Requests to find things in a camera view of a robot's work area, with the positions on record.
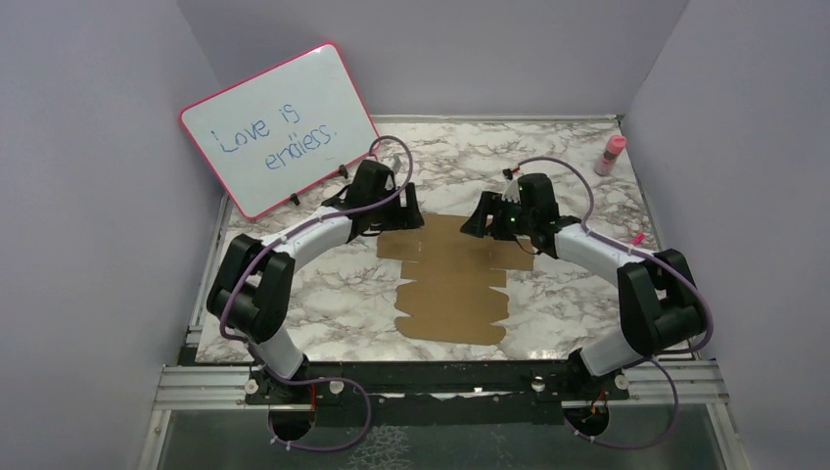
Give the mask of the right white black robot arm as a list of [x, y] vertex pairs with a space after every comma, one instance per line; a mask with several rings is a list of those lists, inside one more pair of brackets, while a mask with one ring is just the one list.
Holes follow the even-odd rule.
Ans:
[[618, 290], [619, 325], [573, 351], [565, 372], [567, 390], [587, 399], [604, 376], [673, 347], [707, 328], [701, 302], [683, 254], [643, 252], [616, 240], [602, 241], [579, 218], [562, 215], [550, 179], [542, 173], [511, 181], [504, 193], [484, 191], [461, 233], [478, 238], [530, 240], [541, 254], [570, 262]]

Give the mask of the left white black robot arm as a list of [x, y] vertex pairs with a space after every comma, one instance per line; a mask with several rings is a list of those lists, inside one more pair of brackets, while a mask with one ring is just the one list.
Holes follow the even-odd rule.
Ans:
[[207, 311], [218, 319], [220, 335], [243, 344], [271, 375], [279, 399], [299, 400], [307, 389], [305, 355], [284, 325], [295, 274], [368, 233], [423, 224], [415, 184], [396, 184], [390, 167], [364, 161], [348, 185], [297, 224], [263, 238], [233, 238], [207, 295]]

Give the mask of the brown cardboard box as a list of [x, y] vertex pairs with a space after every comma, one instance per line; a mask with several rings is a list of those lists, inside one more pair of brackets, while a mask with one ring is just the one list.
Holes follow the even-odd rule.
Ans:
[[476, 238], [460, 231], [466, 218], [427, 213], [415, 230], [387, 231], [377, 257], [401, 262], [394, 320], [411, 339], [492, 346], [506, 336], [510, 270], [533, 270], [530, 245]]

